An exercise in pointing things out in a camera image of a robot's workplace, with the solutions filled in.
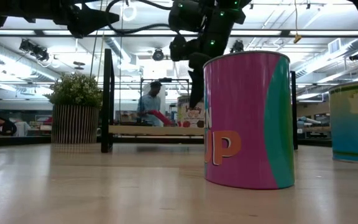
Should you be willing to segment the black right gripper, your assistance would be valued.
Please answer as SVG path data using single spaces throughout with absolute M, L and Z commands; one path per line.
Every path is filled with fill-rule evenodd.
M 211 60 L 211 57 L 199 52 L 192 53 L 188 56 L 188 66 L 193 69 L 189 71 L 192 86 L 189 106 L 194 108 L 204 97 L 204 76 L 203 66 Z

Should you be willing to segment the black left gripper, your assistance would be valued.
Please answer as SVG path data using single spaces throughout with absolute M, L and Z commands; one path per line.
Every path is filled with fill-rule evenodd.
M 119 21 L 119 14 L 89 8 L 83 0 L 53 0 L 53 22 L 68 25 L 76 38 Z

